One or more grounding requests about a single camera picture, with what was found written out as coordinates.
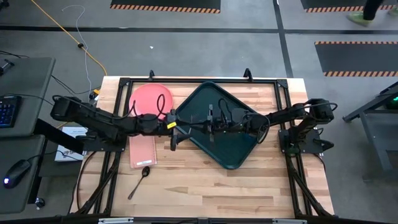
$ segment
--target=shoe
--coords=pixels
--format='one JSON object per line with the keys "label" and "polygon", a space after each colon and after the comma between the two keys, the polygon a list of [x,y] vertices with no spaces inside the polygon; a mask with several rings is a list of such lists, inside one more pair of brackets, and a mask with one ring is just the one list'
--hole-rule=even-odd
{"label": "shoe", "polygon": [[390,9],[388,11],[388,14],[392,15],[392,16],[398,16],[398,7],[394,6],[392,9]]}
{"label": "shoe", "polygon": [[356,24],[365,27],[367,27],[370,23],[372,23],[372,21],[363,19],[363,12],[352,12],[347,15],[347,19],[349,19],[351,22],[355,22]]}

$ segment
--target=metal spoon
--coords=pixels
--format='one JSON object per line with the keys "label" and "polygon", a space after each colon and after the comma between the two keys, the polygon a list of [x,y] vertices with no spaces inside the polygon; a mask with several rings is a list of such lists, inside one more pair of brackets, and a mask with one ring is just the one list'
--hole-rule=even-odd
{"label": "metal spoon", "polygon": [[138,182],[136,188],[134,188],[134,190],[132,190],[132,192],[131,192],[130,195],[128,196],[128,199],[129,199],[129,200],[132,199],[132,196],[134,195],[134,193],[136,193],[136,190],[137,190],[137,188],[138,188],[138,185],[141,183],[141,181],[143,180],[144,177],[147,177],[147,176],[149,175],[149,172],[150,172],[150,168],[149,168],[149,167],[144,167],[144,168],[142,169],[142,177],[141,177],[141,179],[139,180],[139,182]]}

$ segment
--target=floor mat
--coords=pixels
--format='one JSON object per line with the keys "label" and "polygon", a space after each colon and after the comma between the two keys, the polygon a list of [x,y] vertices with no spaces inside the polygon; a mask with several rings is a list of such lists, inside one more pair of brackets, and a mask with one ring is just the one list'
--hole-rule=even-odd
{"label": "floor mat", "polygon": [[221,0],[112,0],[111,9],[218,14]]}
{"label": "floor mat", "polygon": [[[366,0],[301,0],[306,12],[362,11]],[[385,0],[379,9],[392,9],[396,0]]]}
{"label": "floor mat", "polygon": [[324,76],[398,76],[396,41],[317,41],[315,48]]}

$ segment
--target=concrete floor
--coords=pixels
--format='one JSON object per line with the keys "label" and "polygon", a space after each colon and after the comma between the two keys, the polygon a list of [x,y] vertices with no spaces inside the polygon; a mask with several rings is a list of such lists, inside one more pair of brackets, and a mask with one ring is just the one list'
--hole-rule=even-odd
{"label": "concrete floor", "polygon": [[[221,14],[123,11],[109,9],[110,1],[38,0],[48,13],[65,26],[74,26],[81,4],[86,14],[82,27],[233,28],[277,29],[272,0],[222,0]],[[279,0],[285,29],[396,30],[397,20],[380,11],[374,24],[363,28],[347,21],[347,12],[306,13],[300,0]],[[0,26],[51,26],[30,1],[14,0],[0,12]],[[256,77],[286,77],[279,35],[273,33],[225,32],[84,32],[90,52],[104,64],[109,75],[158,75],[240,77],[249,67]],[[335,213],[343,218],[398,223],[398,187],[384,182],[365,184],[362,175],[376,166],[360,120],[346,124],[342,116],[374,98],[397,78],[324,77],[315,41],[388,41],[398,35],[285,35],[295,78],[304,78],[309,98],[338,103],[335,120],[325,126],[323,139],[335,143],[325,153],[326,176]],[[88,89],[84,54],[63,32],[0,31],[0,50],[30,57],[55,57],[53,75],[75,91]],[[103,72],[91,60],[88,69],[93,86],[100,86]],[[46,95],[67,95],[53,80]],[[40,117],[50,124],[51,107],[44,104]],[[47,206],[36,211],[28,206],[20,214],[0,215],[0,220],[66,214],[76,177],[48,179],[40,196]]]}

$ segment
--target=butcher block tabletop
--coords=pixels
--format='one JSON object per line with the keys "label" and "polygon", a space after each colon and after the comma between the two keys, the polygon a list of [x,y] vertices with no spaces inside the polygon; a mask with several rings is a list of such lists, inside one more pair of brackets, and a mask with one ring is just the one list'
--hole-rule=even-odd
{"label": "butcher block tabletop", "polygon": [[[113,112],[120,77],[105,77],[97,107]],[[287,79],[292,104],[307,101],[304,80]],[[145,83],[134,83],[133,90]],[[163,83],[173,94],[177,108],[199,83]],[[258,113],[277,111],[275,92],[270,84],[219,83]],[[285,108],[283,92],[281,98]],[[227,170],[186,140],[170,150],[170,138],[155,137],[157,164],[142,180],[131,200],[127,196],[141,178],[142,169],[130,167],[129,146],[122,153],[112,217],[208,217],[208,218],[294,218],[284,155],[280,152],[277,132],[270,128],[266,140],[257,145],[242,166]],[[98,186],[104,153],[97,152],[81,176],[80,203]],[[326,211],[333,213],[328,184],[322,163],[311,154],[302,155],[308,188]],[[104,209],[108,186],[103,195]],[[298,190],[304,210],[302,191]],[[76,210],[76,195],[71,212]]]}

